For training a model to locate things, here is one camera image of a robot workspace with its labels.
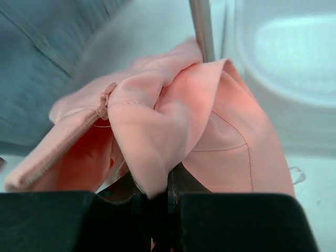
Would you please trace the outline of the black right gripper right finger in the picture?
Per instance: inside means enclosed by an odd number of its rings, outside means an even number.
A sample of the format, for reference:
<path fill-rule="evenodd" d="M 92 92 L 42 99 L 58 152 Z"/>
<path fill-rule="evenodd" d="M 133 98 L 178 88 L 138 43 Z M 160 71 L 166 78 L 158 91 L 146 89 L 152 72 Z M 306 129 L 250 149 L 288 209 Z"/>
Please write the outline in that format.
<path fill-rule="evenodd" d="M 212 193 L 177 165 L 168 176 L 155 251 L 318 251 L 292 196 Z"/>

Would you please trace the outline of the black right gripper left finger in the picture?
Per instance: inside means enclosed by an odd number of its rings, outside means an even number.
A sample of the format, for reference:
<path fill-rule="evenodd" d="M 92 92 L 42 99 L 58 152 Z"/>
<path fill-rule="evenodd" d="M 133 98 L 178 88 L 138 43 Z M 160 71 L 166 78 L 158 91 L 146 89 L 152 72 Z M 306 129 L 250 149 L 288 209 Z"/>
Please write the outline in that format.
<path fill-rule="evenodd" d="M 101 191 L 1 194 L 1 251 L 150 251 L 130 174 Z"/>

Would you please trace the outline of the coral pink skirt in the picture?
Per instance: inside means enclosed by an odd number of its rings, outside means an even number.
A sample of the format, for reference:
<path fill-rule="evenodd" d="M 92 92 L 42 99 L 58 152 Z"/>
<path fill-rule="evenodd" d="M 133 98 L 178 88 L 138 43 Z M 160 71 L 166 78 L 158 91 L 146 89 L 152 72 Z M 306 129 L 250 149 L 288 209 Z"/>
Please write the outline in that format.
<path fill-rule="evenodd" d="M 295 194 L 254 95 L 230 60 L 204 63 L 194 40 L 92 81 L 49 118 L 53 128 L 7 176 L 7 192 L 95 192 L 130 172 L 153 198 L 183 164 L 212 192 Z"/>

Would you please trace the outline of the blue denim skirt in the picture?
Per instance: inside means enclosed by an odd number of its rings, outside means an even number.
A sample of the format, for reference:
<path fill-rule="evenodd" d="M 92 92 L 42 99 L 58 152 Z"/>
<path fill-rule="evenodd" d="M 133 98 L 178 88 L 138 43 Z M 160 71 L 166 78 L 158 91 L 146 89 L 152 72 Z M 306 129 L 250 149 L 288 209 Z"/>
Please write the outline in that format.
<path fill-rule="evenodd" d="M 94 34 L 126 1 L 1 1 L 1 142 L 32 146 Z"/>

